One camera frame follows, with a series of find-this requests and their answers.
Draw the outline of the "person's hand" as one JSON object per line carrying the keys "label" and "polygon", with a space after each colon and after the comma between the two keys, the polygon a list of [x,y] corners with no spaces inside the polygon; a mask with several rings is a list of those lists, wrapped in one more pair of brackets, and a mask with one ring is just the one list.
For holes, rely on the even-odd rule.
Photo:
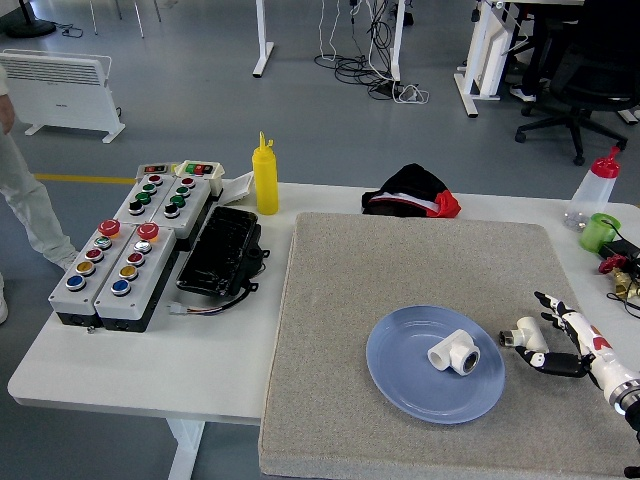
{"label": "person's hand", "polygon": [[12,130],[15,122],[15,110],[8,94],[0,96],[0,122],[4,135]]}

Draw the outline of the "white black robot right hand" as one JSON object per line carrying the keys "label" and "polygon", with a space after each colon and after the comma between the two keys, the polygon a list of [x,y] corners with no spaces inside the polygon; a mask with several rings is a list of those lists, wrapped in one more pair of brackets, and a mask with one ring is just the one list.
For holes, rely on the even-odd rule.
{"label": "white black robot right hand", "polygon": [[542,292],[535,291],[534,295],[552,311],[541,316],[570,338],[578,354],[542,353],[525,346],[516,346],[516,352],[545,374],[573,378],[589,375],[611,406],[630,414],[639,406],[639,373],[621,363],[609,342],[581,313]]}

